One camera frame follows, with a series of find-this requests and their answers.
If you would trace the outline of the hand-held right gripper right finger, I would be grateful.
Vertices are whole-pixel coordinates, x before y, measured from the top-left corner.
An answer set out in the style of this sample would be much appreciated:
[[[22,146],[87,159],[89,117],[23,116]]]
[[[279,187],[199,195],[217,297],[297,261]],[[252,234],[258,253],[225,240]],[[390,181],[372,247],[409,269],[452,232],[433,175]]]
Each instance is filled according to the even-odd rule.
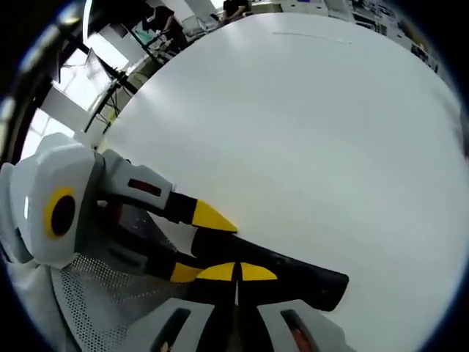
[[[242,263],[237,328],[244,351],[353,351],[328,307],[266,268]]]

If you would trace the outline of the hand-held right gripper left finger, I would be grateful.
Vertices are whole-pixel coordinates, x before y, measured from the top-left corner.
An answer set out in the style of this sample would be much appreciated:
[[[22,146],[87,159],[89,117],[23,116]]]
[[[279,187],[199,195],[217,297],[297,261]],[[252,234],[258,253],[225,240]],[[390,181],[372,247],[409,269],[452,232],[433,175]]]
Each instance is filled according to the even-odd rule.
[[[128,329],[125,351],[225,351],[233,331],[234,262],[203,270],[184,298],[170,298]]]

